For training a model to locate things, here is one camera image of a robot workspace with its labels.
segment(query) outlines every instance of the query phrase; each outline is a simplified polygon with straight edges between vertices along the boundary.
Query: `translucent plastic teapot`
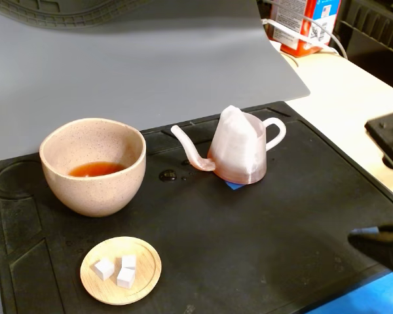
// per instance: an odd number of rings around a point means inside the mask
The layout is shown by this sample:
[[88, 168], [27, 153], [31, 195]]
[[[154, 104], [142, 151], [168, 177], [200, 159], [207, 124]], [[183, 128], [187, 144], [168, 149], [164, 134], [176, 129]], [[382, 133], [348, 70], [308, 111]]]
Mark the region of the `translucent plastic teapot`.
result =
[[[266, 127], [275, 124], [280, 133], [267, 141]], [[191, 139], [179, 126], [172, 126], [192, 166], [203, 171], [214, 171], [220, 178], [237, 184], [261, 180], [267, 172], [267, 151], [286, 136], [286, 126], [280, 119], [261, 121], [256, 116], [229, 106], [223, 110], [208, 151], [202, 158]]]

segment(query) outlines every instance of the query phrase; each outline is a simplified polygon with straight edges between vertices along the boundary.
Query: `table surface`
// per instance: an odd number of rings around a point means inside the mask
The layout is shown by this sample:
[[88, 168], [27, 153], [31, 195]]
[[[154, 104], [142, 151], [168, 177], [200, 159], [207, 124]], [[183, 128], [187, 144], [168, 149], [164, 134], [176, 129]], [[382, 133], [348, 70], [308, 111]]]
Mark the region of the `table surface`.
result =
[[311, 91], [288, 105], [393, 192], [393, 170], [364, 129], [367, 120], [393, 113], [393, 88], [334, 54], [300, 58], [298, 66], [285, 58]]

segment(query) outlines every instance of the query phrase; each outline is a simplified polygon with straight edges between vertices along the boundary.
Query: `speckled bowl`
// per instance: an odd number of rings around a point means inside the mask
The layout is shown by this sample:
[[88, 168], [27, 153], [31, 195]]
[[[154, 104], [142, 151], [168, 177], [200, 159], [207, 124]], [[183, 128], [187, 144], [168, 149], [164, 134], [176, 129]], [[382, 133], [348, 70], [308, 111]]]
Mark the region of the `speckled bowl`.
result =
[[[76, 213], [103, 217], [122, 209], [136, 195], [145, 172], [145, 140], [126, 124], [87, 118], [52, 132], [39, 149], [47, 183]], [[99, 177], [69, 172], [90, 162], [115, 162], [126, 169]]]

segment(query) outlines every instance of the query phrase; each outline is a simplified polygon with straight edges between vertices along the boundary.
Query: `brown liquid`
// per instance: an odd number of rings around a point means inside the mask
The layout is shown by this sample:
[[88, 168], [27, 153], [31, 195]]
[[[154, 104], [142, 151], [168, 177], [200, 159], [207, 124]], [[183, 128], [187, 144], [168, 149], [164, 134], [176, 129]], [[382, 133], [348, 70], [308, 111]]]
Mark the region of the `brown liquid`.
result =
[[73, 177], [97, 177], [99, 175], [110, 175], [126, 169], [121, 164], [114, 162], [90, 162], [79, 167], [74, 168], [69, 172]]

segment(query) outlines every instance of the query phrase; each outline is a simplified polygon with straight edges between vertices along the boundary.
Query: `gray backdrop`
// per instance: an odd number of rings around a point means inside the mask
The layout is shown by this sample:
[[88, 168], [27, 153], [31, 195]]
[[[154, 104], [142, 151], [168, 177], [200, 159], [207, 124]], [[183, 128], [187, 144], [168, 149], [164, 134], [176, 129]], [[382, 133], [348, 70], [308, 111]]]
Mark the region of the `gray backdrop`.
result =
[[37, 152], [78, 118], [143, 130], [308, 93], [255, 0], [154, 0], [70, 31], [0, 15], [0, 160]]

